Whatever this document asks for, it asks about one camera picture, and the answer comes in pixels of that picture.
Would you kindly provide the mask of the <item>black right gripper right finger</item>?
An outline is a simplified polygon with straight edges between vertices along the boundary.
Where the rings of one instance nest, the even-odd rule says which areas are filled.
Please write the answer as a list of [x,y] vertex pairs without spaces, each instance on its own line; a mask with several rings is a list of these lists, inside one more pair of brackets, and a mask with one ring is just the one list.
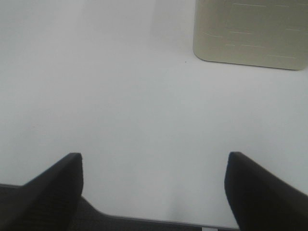
[[224,188],[242,231],[308,229],[308,196],[241,152],[229,154]]

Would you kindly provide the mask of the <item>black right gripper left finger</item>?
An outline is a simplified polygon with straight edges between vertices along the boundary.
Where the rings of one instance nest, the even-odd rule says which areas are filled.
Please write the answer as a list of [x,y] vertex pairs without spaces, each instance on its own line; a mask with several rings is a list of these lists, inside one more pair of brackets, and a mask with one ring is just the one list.
[[80,153],[70,153],[0,199],[2,231],[65,231],[83,190]]

